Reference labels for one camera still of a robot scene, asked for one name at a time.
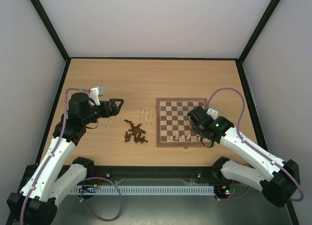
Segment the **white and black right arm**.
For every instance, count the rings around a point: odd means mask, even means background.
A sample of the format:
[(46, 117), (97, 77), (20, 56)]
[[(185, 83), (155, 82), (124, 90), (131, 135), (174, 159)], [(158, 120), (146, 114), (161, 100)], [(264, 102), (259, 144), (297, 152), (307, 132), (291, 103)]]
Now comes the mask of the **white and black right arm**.
[(188, 112), (191, 130), (212, 143), (217, 142), (242, 157), (251, 167), (221, 157), (213, 165), (213, 178), (239, 181), (259, 190), (273, 205), (283, 207), (299, 189), (299, 165), (292, 159), (284, 161), (245, 137), (234, 124), (216, 111), (201, 106)]

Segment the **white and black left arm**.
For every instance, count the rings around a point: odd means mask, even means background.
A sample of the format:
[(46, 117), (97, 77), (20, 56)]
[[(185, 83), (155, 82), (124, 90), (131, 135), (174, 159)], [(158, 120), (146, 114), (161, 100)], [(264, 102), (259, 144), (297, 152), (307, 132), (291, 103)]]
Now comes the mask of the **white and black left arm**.
[(76, 90), (65, 97), (64, 112), (56, 125), (49, 149), (28, 182), (18, 193), (11, 193), (7, 204), (21, 225), (49, 225), (70, 191), (83, 181), (97, 180), (91, 159), (76, 158), (68, 170), (60, 171), (84, 136), (87, 126), (100, 118), (119, 114), (123, 99), (99, 100), (95, 89)]

